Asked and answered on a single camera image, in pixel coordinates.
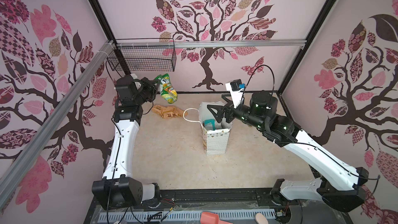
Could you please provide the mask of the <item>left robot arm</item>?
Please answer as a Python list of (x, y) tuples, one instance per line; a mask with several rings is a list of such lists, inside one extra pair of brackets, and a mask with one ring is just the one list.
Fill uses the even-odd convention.
[(134, 179), (132, 174), (133, 151), (144, 114), (143, 104), (155, 100), (159, 85), (159, 79), (137, 79), (136, 75), (126, 75), (117, 80), (118, 98), (111, 118), (115, 126), (112, 152), (102, 179), (92, 185), (93, 195), (106, 211), (160, 200), (157, 183), (144, 184)]

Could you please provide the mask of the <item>white patterned paper bag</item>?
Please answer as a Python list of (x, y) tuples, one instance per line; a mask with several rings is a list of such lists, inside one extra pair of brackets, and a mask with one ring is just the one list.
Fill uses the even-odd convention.
[[(219, 102), (202, 102), (199, 109), (188, 108), (184, 110), (183, 118), (185, 121), (199, 123), (202, 130), (203, 146), (207, 156), (222, 155), (226, 153), (228, 140), (232, 130), (232, 124), (227, 123), (225, 119), (221, 123), (216, 122), (216, 130), (206, 131), (203, 127), (203, 121), (207, 119), (214, 119), (213, 115), (207, 109), (208, 104), (224, 105), (221, 101)], [(187, 118), (187, 115), (191, 111), (198, 112), (198, 120)]]

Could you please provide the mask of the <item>green snack packet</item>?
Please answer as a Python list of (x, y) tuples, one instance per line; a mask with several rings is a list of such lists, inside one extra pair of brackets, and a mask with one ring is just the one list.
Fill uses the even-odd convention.
[(177, 101), (177, 91), (172, 86), (169, 74), (159, 75), (155, 78), (159, 81), (159, 91), (161, 96), (169, 103), (173, 104)]

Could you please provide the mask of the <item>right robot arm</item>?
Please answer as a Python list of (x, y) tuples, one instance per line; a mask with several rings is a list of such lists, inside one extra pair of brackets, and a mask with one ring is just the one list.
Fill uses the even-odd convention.
[(276, 113), (278, 100), (266, 91), (252, 94), (244, 104), (243, 93), (222, 95), (225, 104), (209, 104), (207, 109), (217, 122), (240, 120), (255, 127), (267, 140), (303, 159), (320, 175), (307, 181), (278, 179), (271, 192), (273, 203), (284, 205), (294, 200), (322, 201), (329, 207), (348, 213), (367, 200), (363, 185), (369, 173), (363, 167), (352, 167), (331, 154), (298, 124)]

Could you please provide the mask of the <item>teal snack packet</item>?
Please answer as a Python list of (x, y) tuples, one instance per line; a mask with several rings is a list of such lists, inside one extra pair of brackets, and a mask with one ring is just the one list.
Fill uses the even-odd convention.
[(214, 119), (207, 119), (203, 121), (203, 127), (206, 131), (216, 130), (216, 122)]

